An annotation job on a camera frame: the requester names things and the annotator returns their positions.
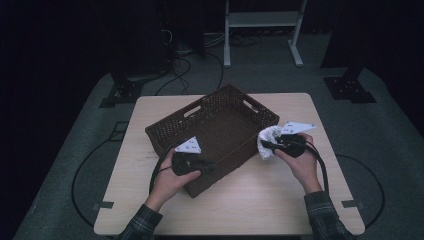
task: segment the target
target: basket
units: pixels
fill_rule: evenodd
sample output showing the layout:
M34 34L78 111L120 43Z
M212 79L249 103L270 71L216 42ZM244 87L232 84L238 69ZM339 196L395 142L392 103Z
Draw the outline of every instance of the basket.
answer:
M259 132L278 121L279 116L268 108L234 86L226 85L145 131L159 156L171 144L196 136L202 149L201 158L218 163L213 172L204 173L184 186L195 198L258 153Z

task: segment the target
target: plaid sleeve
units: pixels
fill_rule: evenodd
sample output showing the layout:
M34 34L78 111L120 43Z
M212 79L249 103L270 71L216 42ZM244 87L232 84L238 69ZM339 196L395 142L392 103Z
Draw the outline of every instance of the plaid sleeve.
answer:
M310 193L304 198L314 239L355 239L339 220L333 202L326 192Z
M142 205L131 219L125 230L115 239L119 240L150 240L156 226L162 219L162 214Z

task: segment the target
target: white cloth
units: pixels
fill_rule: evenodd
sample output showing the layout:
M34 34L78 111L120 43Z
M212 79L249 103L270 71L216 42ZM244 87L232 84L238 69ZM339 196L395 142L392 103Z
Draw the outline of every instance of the white cloth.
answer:
M275 141L275 137L279 137L282 133L283 133L283 127L275 125L275 126L265 128L258 134L258 140L257 140L258 151L262 157L262 160L267 160L269 157L274 156L274 153L272 153L271 149L264 148L262 146L261 140L265 140L265 141L277 144L277 141Z

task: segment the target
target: wooden table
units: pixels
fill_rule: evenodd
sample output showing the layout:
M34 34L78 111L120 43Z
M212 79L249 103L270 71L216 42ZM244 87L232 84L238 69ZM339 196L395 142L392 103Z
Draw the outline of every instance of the wooden table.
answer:
M315 123L307 133L325 161L330 196L341 221L353 234L364 232L356 207L344 208L353 200L324 127L306 93L250 94L287 121ZM158 160L145 128L202 96L140 97L119 152L104 203L94 231L100 235L121 233L148 196L150 176ZM318 175L322 184L321 170ZM184 190L161 209L164 215L157 235L300 235L311 233L304 192L290 168L273 157L259 154L249 159L210 189L192 199Z

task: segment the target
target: hand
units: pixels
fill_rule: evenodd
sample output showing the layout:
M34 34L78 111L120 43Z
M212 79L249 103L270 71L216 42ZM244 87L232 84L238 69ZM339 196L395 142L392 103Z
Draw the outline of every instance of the hand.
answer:
M298 133L303 136L307 144L313 144L312 136L305 133ZM322 187L317 177L317 160L308 150L297 158L290 157L279 149L275 150L275 155L283 159L291 168L293 175L302 184L305 193L322 191Z
M172 165L172 155L174 155L174 153L175 149L173 148L166 155L160 169L164 169ZM144 204L150 209L159 212L162 205L175 196L180 188L199 177L200 174L200 171L194 171L183 176L177 176L172 171L172 168L160 171L156 176L153 190Z

